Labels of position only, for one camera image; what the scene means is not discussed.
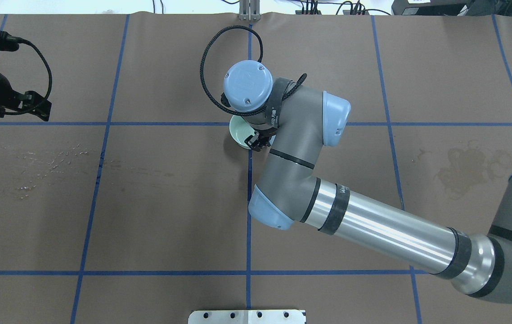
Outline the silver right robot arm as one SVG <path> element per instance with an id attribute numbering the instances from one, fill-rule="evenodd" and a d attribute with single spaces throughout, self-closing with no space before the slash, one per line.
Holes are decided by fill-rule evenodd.
<path id="1" fill-rule="evenodd" d="M 512 304 L 512 174 L 488 234 L 465 234 L 313 175 L 323 146 L 336 146 L 351 105 L 326 91 L 274 78 L 260 62 L 234 64 L 224 100 L 255 133 L 254 150 L 270 148 L 248 211 L 287 230 L 295 222 L 409 263 L 449 281 L 460 293 Z"/>

